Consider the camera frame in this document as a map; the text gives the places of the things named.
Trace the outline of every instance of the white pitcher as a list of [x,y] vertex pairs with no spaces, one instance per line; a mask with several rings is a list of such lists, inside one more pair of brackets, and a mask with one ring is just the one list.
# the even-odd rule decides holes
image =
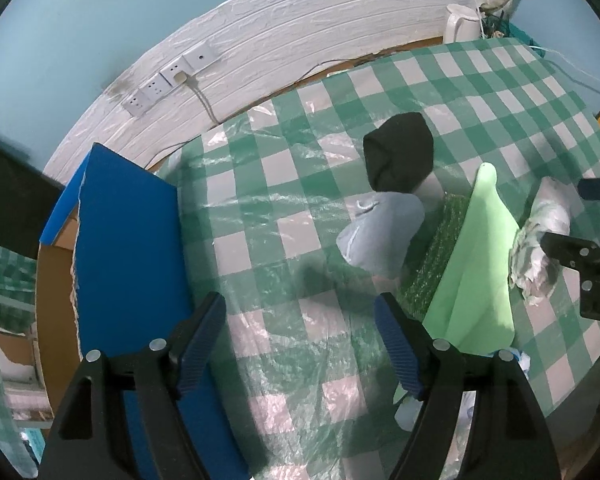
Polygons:
[[480,16],[475,9],[458,4],[446,6],[448,18],[442,43],[480,39]]

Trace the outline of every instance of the silver screw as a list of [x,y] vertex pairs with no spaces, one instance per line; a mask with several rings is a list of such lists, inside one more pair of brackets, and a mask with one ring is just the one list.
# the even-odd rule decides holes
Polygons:
[[167,346],[167,342],[162,338],[154,339],[149,343],[149,348],[154,352],[162,350],[165,346]]
[[94,361],[97,361],[101,355],[100,350],[89,350],[84,358],[87,359],[88,362],[93,363]]
[[513,354],[509,350],[499,350],[498,357],[506,362],[513,361],[514,359]]
[[433,348],[441,352],[446,352],[451,348],[451,344],[446,339],[435,339],[433,341]]

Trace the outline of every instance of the green and white tablecloth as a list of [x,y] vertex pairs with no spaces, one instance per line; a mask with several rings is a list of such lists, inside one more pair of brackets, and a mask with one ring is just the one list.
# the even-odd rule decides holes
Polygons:
[[[0,247],[0,328],[21,333],[34,322],[35,283],[36,261]],[[1,374],[0,450],[24,478],[38,475],[7,406]]]
[[[540,179],[571,184],[572,234],[600,243],[600,203],[573,184],[600,176],[600,131],[552,67],[516,40],[421,48],[288,92],[201,134],[160,174],[179,192],[189,280],[218,290],[227,330],[212,371],[257,478],[387,477],[407,434],[397,381],[372,319],[391,289],[349,267],[335,245],[370,191],[362,139],[400,112],[422,112],[434,172],[418,194],[469,195],[478,166],[522,224]],[[600,355],[600,323],[578,315],[578,275],[526,310],[512,291],[514,346],[548,414]]]

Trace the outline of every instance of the power outlet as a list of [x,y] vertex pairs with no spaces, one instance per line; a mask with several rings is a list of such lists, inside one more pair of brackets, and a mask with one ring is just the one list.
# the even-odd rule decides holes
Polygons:
[[192,74],[195,74],[218,60],[220,55],[206,41],[203,41],[187,50],[182,54],[182,57],[191,66],[193,70]]
[[141,91],[137,90],[122,101],[123,108],[133,117],[139,117],[151,108],[152,102]]
[[177,57],[166,67],[160,70],[160,73],[164,76],[164,78],[170,83],[171,86],[174,87],[179,85],[179,83],[174,79],[176,74],[179,72],[184,72],[187,75],[193,73],[191,65],[187,63],[183,56]]
[[171,90],[173,86],[160,73],[154,74],[140,87],[140,91],[151,101],[151,104],[157,103]]

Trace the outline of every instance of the blue gripper pad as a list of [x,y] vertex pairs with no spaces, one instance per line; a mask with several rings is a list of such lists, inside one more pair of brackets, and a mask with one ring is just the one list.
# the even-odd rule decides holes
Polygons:
[[200,320],[197,330],[180,358],[180,380],[176,387],[181,395],[185,395],[197,386],[225,320],[226,303],[218,294]]
[[[389,301],[394,300],[390,294],[381,294],[374,301],[374,317],[376,327],[382,337],[384,346],[389,353],[389,359],[394,368],[394,372],[400,381],[400,384],[417,399],[420,398],[424,391],[424,384],[420,381],[420,364],[416,357],[413,347],[409,343],[407,336],[403,332],[398,323],[394,312],[387,303],[386,296],[390,296]],[[409,320],[398,306],[400,314],[409,322],[417,322]]]

